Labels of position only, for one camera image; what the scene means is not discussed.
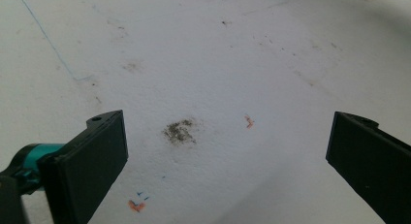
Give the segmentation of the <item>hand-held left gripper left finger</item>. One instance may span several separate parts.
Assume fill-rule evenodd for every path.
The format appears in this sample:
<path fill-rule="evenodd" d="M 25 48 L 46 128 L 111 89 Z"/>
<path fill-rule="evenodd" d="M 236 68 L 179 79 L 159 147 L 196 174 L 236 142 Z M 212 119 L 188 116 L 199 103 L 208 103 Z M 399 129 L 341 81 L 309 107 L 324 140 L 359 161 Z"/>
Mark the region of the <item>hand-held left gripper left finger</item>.
<path fill-rule="evenodd" d="M 54 224 L 87 224 L 128 160 L 123 111 L 86 121 L 86 129 L 37 161 Z"/>

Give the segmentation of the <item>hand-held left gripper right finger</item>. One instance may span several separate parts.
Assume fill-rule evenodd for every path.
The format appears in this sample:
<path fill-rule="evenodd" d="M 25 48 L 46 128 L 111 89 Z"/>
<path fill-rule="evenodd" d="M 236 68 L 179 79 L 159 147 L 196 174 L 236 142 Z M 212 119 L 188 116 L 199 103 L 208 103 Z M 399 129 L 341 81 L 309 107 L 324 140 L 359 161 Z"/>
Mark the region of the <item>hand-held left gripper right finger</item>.
<path fill-rule="evenodd" d="M 411 224 L 411 145 L 371 119 L 336 112 L 326 159 L 386 224 Z"/>

